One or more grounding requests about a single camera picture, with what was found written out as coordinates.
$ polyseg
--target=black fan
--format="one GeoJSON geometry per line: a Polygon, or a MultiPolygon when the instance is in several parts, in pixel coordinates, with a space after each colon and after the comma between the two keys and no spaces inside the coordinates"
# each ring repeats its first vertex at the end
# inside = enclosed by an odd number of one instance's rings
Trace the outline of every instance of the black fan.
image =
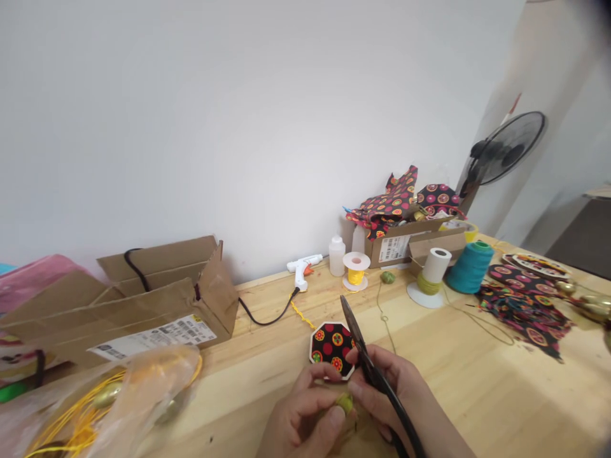
{"type": "Polygon", "coordinates": [[[479,186],[494,183],[507,175],[526,157],[541,138],[545,115],[530,111],[510,119],[485,140],[473,145],[470,163],[459,185],[460,209],[467,213],[479,186]]]}

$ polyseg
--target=open cardboard box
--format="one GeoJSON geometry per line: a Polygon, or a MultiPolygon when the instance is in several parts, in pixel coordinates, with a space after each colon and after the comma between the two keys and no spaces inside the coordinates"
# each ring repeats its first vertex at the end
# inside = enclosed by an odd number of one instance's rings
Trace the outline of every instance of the open cardboard box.
{"type": "Polygon", "coordinates": [[[412,263],[409,270],[417,277],[425,266],[431,248],[448,250],[452,254],[449,264],[452,267],[458,261],[465,246],[467,246],[467,240],[465,239],[464,227],[415,235],[409,241],[409,249],[412,254],[412,263]]]}
{"type": "Polygon", "coordinates": [[[162,345],[210,347],[231,338],[238,307],[222,256],[212,235],[132,252],[149,293],[122,254],[101,258],[115,286],[73,272],[0,328],[84,368],[162,345]]]}
{"type": "Polygon", "coordinates": [[[369,267],[375,268],[409,262],[409,242],[411,238],[419,234],[435,233],[439,231],[443,223],[454,218],[454,216],[449,216],[448,218],[414,221],[389,228],[384,237],[379,237],[376,240],[365,240],[365,254],[371,259],[369,267]]]}

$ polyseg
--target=scissors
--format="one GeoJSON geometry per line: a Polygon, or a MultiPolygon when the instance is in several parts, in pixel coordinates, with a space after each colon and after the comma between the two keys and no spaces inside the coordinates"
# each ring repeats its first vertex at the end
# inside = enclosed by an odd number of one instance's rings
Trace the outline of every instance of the scissors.
{"type": "MultiPolygon", "coordinates": [[[[395,394],[392,386],[384,377],[384,374],[380,369],[378,369],[371,358],[369,357],[369,353],[367,353],[367,346],[365,345],[365,340],[363,339],[363,335],[361,334],[361,329],[358,327],[358,324],[355,319],[355,315],[352,313],[352,309],[348,304],[346,298],[341,295],[340,296],[342,302],[342,309],[344,310],[344,317],[346,318],[346,323],[348,324],[348,328],[350,329],[350,333],[352,334],[352,338],[355,341],[356,349],[358,350],[358,364],[361,366],[363,370],[363,376],[365,377],[365,381],[370,384],[372,387],[377,389],[378,391],[384,393],[390,403],[392,404],[399,420],[401,421],[401,425],[405,429],[407,433],[407,437],[414,447],[414,453],[416,458],[426,458],[425,450],[422,447],[422,443],[420,442],[420,438],[410,420],[403,404],[395,394]]],[[[390,434],[392,437],[392,444],[397,450],[397,454],[400,458],[409,458],[407,451],[401,442],[401,439],[397,435],[397,433],[390,428],[390,434]]]]}

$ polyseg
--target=wooden table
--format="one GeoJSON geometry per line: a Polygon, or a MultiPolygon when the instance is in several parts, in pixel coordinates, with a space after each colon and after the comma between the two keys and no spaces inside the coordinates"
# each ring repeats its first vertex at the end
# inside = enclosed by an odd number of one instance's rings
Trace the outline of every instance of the wooden table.
{"type": "MultiPolygon", "coordinates": [[[[523,251],[491,237],[481,239],[506,252],[523,251]]],[[[308,277],[309,289],[295,303],[315,325],[344,321],[341,282],[321,263],[308,277]]],[[[445,306],[428,310],[407,295],[414,281],[406,270],[392,270],[397,280],[382,284],[379,304],[388,316],[397,353],[411,360],[429,383],[444,410],[479,457],[593,456],[611,437],[611,355],[601,326],[557,304],[577,324],[562,339],[565,364],[522,342],[513,346],[492,337],[466,313],[445,306]]],[[[369,287],[348,296],[365,340],[391,349],[376,296],[380,270],[369,271],[369,287]]],[[[611,295],[611,282],[585,272],[575,280],[611,295]]],[[[259,321],[284,309],[293,290],[288,272],[238,287],[259,321]]],[[[451,305],[504,328],[477,312],[473,296],[448,290],[451,305]]],[[[487,329],[507,341],[492,326],[487,329]]],[[[261,328],[238,311],[231,341],[205,350],[197,397],[165,428],[156,428],[140,448],[150,458],[253,457],[275,402],[309,364],[312,329],[289,309],[278,323],[261,328]]],[[[345,457],[394,456],[367,415],[339,451],[345,457]]]]}

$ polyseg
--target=teal thread cone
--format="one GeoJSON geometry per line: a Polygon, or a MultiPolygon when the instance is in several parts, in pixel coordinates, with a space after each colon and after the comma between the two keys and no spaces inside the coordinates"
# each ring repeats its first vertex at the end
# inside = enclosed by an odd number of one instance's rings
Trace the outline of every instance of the teal thread cone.
{"type": "Polygon", "coordinates": [[[495,250],[485,242],[467,244],[447,276],[448,286],[459,293],[478,292],[494,255],[495,250]]]}

